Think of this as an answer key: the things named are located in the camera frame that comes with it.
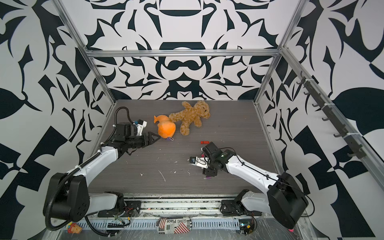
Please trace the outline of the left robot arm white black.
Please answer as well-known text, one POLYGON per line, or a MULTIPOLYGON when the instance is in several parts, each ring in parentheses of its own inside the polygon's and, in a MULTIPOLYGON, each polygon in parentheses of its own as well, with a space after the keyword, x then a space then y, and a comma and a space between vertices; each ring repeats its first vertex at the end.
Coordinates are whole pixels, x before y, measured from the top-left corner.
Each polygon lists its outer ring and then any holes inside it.
POLYGON ((46 228, 56 231, 70 222, 102 211, 122 215, 126 208, 124 195, 117 192, 90 194, 90 183, 109 165, 124 154, 131 155, 136 150, 150 146, 161 139, 153 132, 144 132, 147 123, 132 121, 127 107, 119 107, 114 114, 113 132, 106 141, 100 143, 97 152, 84 163, 66 173, 53 175, 44 203, 43 215, 46 228))

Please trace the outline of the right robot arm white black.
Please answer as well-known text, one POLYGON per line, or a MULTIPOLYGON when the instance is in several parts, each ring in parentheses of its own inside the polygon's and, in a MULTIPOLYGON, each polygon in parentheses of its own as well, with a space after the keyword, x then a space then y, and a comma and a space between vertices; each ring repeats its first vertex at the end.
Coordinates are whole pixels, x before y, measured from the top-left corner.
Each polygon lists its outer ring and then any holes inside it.
POLYGON ((215 177, 219 171, 224 171, 245 180, 264 194, 259 197, 251 191, 242 191, 235 200, 236 213, 268 213, 287 229, 293 229, 304 217, 312 199, 290 174, 263 170, 241 158, 233 148, 218 148, 213 142, 202 151, 204 157, 196 158, 194 164, 203 169, 205 176, 215 177))

